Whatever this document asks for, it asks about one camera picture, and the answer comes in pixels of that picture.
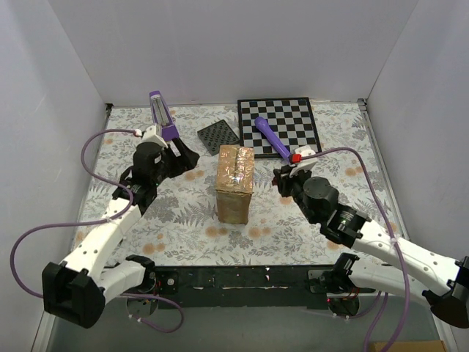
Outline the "brown cardboard express box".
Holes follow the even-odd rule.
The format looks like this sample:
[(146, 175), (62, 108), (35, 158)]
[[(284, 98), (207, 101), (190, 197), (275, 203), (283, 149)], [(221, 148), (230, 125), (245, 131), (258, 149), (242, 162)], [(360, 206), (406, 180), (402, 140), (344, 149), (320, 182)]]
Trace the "brown cardboard express box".
[(220, 222), (247, 224), (254, 187), (254, 149), (222, 145), (215, 179), (216, 209)]

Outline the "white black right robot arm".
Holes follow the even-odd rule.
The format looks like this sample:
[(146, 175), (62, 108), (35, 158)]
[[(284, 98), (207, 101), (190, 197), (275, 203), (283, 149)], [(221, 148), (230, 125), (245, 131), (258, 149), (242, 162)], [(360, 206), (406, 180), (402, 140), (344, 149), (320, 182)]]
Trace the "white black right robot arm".
[(367, 265), (355, 256), (342, 256), (343, 266), (331, 274), (340, 291), (352, 287), (410, 295), (425, 301), (433, 315), (457, 328), (468, 327), (468, 258), (436, 254), (404, 238), (392, 238), (376, 221), (339, 202), (339, 192), (327, 179), (298, 166), (274, 169), (272, 184), (291, 197), (310, 224), (317, 224), (329, 241), (385, 262)]

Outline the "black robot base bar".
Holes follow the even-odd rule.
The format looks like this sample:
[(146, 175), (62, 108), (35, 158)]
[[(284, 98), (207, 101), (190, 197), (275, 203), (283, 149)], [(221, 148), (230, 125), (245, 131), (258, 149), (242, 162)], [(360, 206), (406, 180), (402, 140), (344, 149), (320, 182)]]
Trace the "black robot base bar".
[(330, 295), (355, 298), (359, 289), (347, 278), (354, 257), (335, 265), (157, 266), (136, 254), (127, 258), (143, 266), (142, 284), (130, 293), (160, 296), (162, 308), (307, 307), (324, 309)]

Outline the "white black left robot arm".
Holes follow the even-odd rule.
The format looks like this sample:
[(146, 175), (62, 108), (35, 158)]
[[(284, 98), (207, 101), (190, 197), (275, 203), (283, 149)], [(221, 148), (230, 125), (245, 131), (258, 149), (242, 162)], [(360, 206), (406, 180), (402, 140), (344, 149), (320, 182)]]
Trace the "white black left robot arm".
[(133, 254), (114, 268), (105, 266), (126, 232), (155, 201), (158, 186), (196, 167), (198, 153), (181, 139), (171, 143), (174, 150), (159, 137), (140, 142), (132, 165), (120, 176), (103, 224), (92, 229), (63, 261), (43, 269), (46, 312), (88, 329), (117, 296), (157, 292), (159, 280), (151, 259)]

